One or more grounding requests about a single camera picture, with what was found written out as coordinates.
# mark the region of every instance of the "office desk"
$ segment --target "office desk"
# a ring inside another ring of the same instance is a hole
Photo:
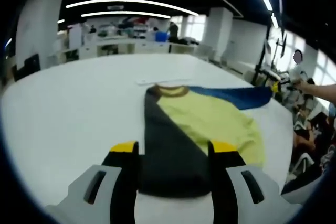
[[[11,85],[1,103],[6,144],[33,197],[43,206],[59,203],[68,185],[91,165],[101,164],[118,143],[139,141],[144,153],[144,95],[152,84],[136,82],[167,79],[175,79],[169,85],[251,87],[212,64],[178,54],[69,62]],[[282,189],[292,151],[291,114],[273,99],[244,113],[262,131],[264,172]]]

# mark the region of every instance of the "black fabric panel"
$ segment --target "black fabric panel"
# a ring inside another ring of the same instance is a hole
[[[208,144],[208,150],[214,224],[238,223],[237,197],[226,168],[243,166],[245,162],[238,152],[215,153],[211,142]]]
[[[198,197],[210,192],[208,160],[156,103],[145,96],[145,156],[139,192],[160,197]]]
[[[135,224],[134,207],[140,166],[138,143],[135,143],[132,153],[109,152],[102,165],[122,168],[113,189],[110,222]]]

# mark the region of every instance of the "round table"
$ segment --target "round table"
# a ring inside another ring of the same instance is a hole
[[[69,184],[101,164],[118,143],[139,141],[143,154],[145,91],[164,80],[169,85],[251,87],[223,69],[180,54],[80,60],[12,84],[2,97],[3,129],[12,162],[32,197],[41,206],[58,204]],[[262,131],[263,171],[282,190],[292,151],[291,114],[274,99],[244,113]]]

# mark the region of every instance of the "white table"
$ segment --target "white table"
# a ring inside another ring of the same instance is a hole
[[[1,104],[5,138],[18,175],[37,202],[42,206],[59,203],[68,185],[91,165],[101,164],[118,143],[139,141],[143,153],[144,95],[151,85],[135,82],[174,78],[189,80],[169,85],[251,86],[195,57],[176,54],[114,55],[69,62],[11,85]],[[264,172],[282,189],[292,150],[291,114],[273,99],[244,113],[262,130]],[[209,197],[199,203],[211,202]]]

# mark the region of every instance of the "blue container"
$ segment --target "blue container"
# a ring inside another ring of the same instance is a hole
[[[168,40],[168,33],[163,31],[157,31],[155,34],[155,41],[156,42],[166,42]]]

